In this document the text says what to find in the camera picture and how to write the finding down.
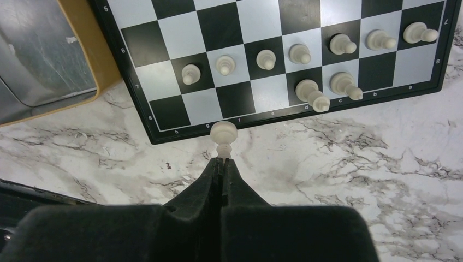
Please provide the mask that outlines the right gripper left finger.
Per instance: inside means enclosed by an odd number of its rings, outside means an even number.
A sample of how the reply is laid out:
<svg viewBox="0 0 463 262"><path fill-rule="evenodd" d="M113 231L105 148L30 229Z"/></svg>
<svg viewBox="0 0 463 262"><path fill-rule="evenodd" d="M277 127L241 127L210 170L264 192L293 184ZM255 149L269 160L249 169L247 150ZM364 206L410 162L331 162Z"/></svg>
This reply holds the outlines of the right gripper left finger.
<svg viewBox="0 0 463 262"><path fill-rule="evenodd" d="M1 261L220 261L222 161L211 159L164 205L45 205L30 211Z"/></svg>

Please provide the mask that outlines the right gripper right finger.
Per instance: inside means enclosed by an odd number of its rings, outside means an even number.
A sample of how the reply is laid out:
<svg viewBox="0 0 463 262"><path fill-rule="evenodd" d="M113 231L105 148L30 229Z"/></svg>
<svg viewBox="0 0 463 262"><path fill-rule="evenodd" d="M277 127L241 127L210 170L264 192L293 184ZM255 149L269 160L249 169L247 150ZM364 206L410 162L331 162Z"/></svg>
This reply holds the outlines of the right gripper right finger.
<svg viewBox="0 0 463 262"><path fill-rule="evenodd" d="M224 164L222 261L378 261L362 216L346 206L272 206Z"/></svg>

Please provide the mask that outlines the white bishop piece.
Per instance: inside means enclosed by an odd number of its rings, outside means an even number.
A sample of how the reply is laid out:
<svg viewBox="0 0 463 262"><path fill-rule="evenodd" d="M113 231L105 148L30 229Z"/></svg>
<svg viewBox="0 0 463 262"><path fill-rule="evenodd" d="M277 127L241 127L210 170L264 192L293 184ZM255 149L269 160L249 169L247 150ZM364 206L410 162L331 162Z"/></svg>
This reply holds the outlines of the white bishop piece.
<svg viewBox="0 0 463 262"><path fill-rule="evenodd" d="M232 147L230 146L238 137L236 126L228 121L215 123L210 130L210 138L218 146L216 148L217 157L222 158L223 162L231 158Z"/></svg>
<svg viewBox="0 0 463 262"><path fill-rule="evenodd" d="M346 72L338 72L330 79L330 89L338 95L347 95L352 100L362 100L363 91L354 83L354 78Z"/></svg>

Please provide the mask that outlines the white king piece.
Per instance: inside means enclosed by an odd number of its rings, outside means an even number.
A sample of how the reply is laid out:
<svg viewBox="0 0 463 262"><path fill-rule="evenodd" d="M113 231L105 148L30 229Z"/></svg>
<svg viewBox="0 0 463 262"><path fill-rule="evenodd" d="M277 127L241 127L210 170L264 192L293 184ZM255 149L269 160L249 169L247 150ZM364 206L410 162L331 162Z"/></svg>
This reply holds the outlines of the white king piece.
<svg viewBox="0 0 463 262"><path fill-rule="evenodd" d="M300 81L295 88L299 100L307 102L315 112L326 112L330 108L330 99L319 90L318 84L310 79Z"/></svg>

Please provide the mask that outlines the white pawn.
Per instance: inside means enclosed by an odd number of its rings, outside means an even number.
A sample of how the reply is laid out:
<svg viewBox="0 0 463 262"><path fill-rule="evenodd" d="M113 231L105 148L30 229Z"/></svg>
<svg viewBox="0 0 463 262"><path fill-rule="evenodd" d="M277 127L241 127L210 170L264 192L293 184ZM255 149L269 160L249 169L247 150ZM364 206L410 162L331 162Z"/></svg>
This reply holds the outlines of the white pawn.
<svg viewBox="0 0 463 262"><path fill-rule="evenodd" d="M194 64L187 64L181 71L182 81L185 85L191 85L198 82L201 78L200 69Z"/></svg>
<svg viewBox="0 0 463 262"><path fill-rule="evenodd" d="M420 41L433 42L438 38L439 32L427 28L423 22L414 22L408 25L403 33L403 39L409 44L416 44Z"/></svg>
<svg viewBox="0 0 463 262"><path fill-rule="evenodd" d="M373 51L381 49L392 49L396 46L397 40L390 37L384 30L373 30L366 38L366 47Z"/></svg>
<svg viewBox="0 0 463 262"><path fill-rule="evenodd" d="M295 64L309 64L312 57L306 45L295 44L289 49L289 59Z"/></svg>
<svg viewBox="0 0 463 262"><path fill-rule="evenodd" d="M272 70L276 63L276 56L273 51L261 50L256 56L256 64L264 70Z"/></svg>
<svg viewBox="0 0 463 262"><path fill-rule="evenodd" d="M335 55L343 55L345 53L352 54L356 52L357 45L350 40L348 35L337 34L332 37L329 43L329 49Z"/></svg>

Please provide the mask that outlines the white pawn tin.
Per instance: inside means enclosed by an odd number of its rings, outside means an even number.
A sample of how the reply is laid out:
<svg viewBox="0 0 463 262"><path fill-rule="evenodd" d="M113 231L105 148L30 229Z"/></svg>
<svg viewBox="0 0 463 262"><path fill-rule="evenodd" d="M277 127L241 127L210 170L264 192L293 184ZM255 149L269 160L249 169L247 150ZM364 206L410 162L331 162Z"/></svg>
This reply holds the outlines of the white pawn tin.
<svg viewBox="0 0 463 262"><path fill-rule="evenodd" d="M220 56L216 61L216 69L223 76L228 76L235 70L236 64L234 59L228 55Z"/></svg>

